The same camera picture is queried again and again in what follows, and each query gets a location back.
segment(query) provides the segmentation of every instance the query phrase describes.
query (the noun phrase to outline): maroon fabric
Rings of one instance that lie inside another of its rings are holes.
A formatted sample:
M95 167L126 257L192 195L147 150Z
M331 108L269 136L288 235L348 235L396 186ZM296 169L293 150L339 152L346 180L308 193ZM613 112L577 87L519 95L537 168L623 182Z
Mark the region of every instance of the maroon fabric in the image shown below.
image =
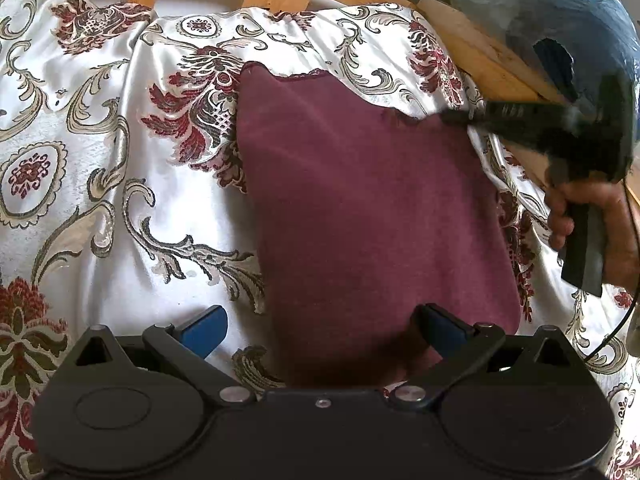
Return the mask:
M437 303L513 333L497 192L466 131L371 105L329 73L241 75L238 143L289 384L384 385L423 366Z

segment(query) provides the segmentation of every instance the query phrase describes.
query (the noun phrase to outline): transparent plastic bag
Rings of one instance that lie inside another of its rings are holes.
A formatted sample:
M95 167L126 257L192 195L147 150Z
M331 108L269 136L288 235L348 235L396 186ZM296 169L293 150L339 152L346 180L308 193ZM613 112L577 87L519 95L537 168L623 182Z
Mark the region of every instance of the transparent plastic bag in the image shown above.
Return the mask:
M600 81L622 71L638 108L640 44L620 0L451 0L587 115Z

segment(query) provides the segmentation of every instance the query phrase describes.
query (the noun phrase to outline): patterned bedspread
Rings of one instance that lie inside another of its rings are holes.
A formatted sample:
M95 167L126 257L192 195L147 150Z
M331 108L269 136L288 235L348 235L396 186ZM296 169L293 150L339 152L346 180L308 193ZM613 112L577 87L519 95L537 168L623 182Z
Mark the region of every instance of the patterned bedspread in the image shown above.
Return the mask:
M210 362L258 391L282 385L235 136L250 60L280 76L328 70L414 117L482 106L429 24L395 4L157 18L136 4L0 0L2 480L42 470L31 409L91 324L135 334L222 304L229 332ZM556 324L588 354L629 295L607 287L599 299L562 282L543 192L494 136L469 137L500 190L520 333ZM630 480L640 478L640 365L624 333L590 369L616 417L603 468Z

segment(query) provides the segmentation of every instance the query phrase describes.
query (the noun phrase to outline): white satin fabric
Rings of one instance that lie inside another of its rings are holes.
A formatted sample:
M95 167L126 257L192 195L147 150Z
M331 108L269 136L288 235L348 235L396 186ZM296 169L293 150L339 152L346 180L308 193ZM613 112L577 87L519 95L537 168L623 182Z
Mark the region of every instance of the white satin fabric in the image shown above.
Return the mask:
M157 18L134 4L0 0L0 20L0 471L16 478L40 471L31 406L92 324L138 334L221 304L229 330L209 361L257 390L282 385L235 144L244 63L283 76L328 70L414 117L482 105L428 23L395 4ZM520 333L556 324L588 354L628 295L607 287L594 298L561 281L543 191L495 136L469 134L502 191ZM608 474L630 479L640 366L625 332L590 369L616 414Z

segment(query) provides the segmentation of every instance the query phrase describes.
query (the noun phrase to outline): black power cord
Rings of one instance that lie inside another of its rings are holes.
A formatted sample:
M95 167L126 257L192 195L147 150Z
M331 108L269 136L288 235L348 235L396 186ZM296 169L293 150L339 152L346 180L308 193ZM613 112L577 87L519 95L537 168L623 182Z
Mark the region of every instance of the black power cord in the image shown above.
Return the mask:
M631 200L629 200L629 192L626 189L626 176L622 179L622 186L625 189L626 208L629 211L629 218L631 218L631 225L634 228L634 235L636 236L636 246L638 247L638 256L640 257L640 235L638 234L638 226L634 221L634 214L631 211ZM616 336L616 334L620 332L620 330L622 330L622 327L629 320L629 318L631 317L631 314L636 308L636 303L638 302L638 295L640 295L640 277L638 279L638 285L636 285L636 293L634 294L634 298L633 298L633 301L631 302L631 306L629 307L629 310L626 311L625 316L622 318L620 323L618 323L618 326L615 328L615 330L611 334L607 335L606 338L602 340L602 343L600 343L593 352L591 352L587 357L584 358L585 363L587 363L588 361L591 361L591 359L593 359L596 355L598 355L598 352L600 352L600 350L602 350L605 346L607 346L609 342Z

